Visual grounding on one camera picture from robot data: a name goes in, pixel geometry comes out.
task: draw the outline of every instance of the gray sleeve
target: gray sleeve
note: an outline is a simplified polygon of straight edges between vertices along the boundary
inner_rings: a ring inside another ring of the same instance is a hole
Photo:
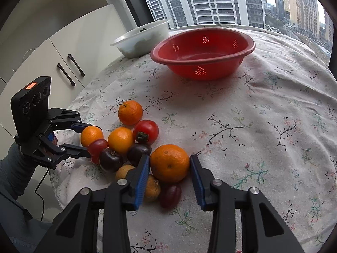
[[[36,167],[36,163],[21,157],[19,146],[14,142],[0,162],[0,186],[16,200],[24,193]]]

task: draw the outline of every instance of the table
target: table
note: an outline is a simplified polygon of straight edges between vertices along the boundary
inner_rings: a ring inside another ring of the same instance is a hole
[[[136,100],[143,119],[160,130],[153,149],[173,143],[216,178],[247,190],[257,186],[294,232],[306,252],[317,252],[336,223],[337,82],[306,45],[279,33],[238,25],[256,50],[230,77],[191,81],[166,66],[141,58],[122,58],[105,68],[69,106],[82,121],[116,127],[118,105]],[[181,28],[171,31],[179,33]],[[79,145],[72,131],[57,133],[60,143]],[[82,188],[107,187],[113,175],[88,159],[68,159],[51,171],[51,182],[62,208]],[[197,205],[190,178],[182,198],[170,211],[157,202],[127,212],[132,252],[207,251],[212,213]],[[98,250],[101,250],[102,214]],[[237,250],[241,248],[237,214]]]

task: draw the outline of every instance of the camera lens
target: camera lens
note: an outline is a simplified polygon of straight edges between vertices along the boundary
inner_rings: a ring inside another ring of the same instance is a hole
[[[30,109],[30,103],[25,103],[25,105],[23,106],[23,114],[27,114],[29,112]]]
[[[33,97],[33,105],[37,105],[40,102],[41,99],[41,93],[38,92]]]
[[[48,86],[46,86],[46,87],[44,88],[44,90],[43,90],[43,96],[46,96],[46,95],[47,95],[48,89],[49,89]]]

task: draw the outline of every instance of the red plastic basin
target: red plastic basin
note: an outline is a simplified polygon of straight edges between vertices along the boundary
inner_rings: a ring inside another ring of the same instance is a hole
[[[161,41],[151,59],[194,80],[215,80],[232,74],[255,50],[248,35],[226,28],[200,28]]]

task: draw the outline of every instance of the white plastic basin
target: white plastic basin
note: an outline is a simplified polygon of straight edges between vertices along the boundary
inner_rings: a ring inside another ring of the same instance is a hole
[[[164,19],[145,24],[125,33],[110,45],[116,46],[127,58],[141,57],[168,38],[168,22],[168,19]]]

